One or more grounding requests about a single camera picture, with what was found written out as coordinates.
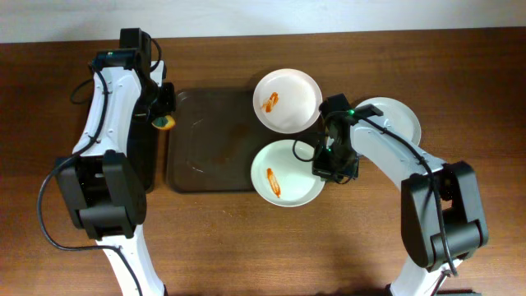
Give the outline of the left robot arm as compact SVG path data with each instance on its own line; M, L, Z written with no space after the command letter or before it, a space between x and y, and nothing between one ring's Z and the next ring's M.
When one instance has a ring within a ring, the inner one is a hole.
M117 49L90 67L94 93L80 140L50 173L90 250L108 258L125 295L165 295L145 243L146 195L154 186L159 130L173 127L173 84L158 43L139 28L120 32Z

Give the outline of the white plate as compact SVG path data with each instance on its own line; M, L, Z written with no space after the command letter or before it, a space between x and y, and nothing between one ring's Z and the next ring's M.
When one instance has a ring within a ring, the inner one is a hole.
M305 72L283 68L257 83L252 106L259 121L283 134L306 131L320 117L321 88Z
M282 207L303 206L323 190L325 181L311 172L314 148L302 141L274 141L262 148L251 164L251 183L256 192L271 204Z

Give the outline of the pale blue round plate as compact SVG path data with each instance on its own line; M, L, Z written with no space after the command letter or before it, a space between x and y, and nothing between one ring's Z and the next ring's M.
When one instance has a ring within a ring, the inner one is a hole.
M402 102L375 97L366 99L354 109L358 121L350 136L358 154L370 160L398 159L408 161L422 156L418 147L422 129L416 114Z

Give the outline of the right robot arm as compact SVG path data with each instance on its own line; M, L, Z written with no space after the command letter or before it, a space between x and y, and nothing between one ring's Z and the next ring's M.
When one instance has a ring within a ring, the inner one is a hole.
M473 168L420 148L420 122L398 100L376 97L353 107L339 94L324 100L319 111L324 130L311 158L313 174L344 184L357 177L365 157L400 190L408 258L385 294L438 294L489 239Z

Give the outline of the green and yellow sponge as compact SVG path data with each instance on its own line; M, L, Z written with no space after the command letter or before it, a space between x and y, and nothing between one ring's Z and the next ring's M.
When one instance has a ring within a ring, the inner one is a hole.
M167 131L175 127L176 121L171 115L164 115L152 121L152 126L161 131Z

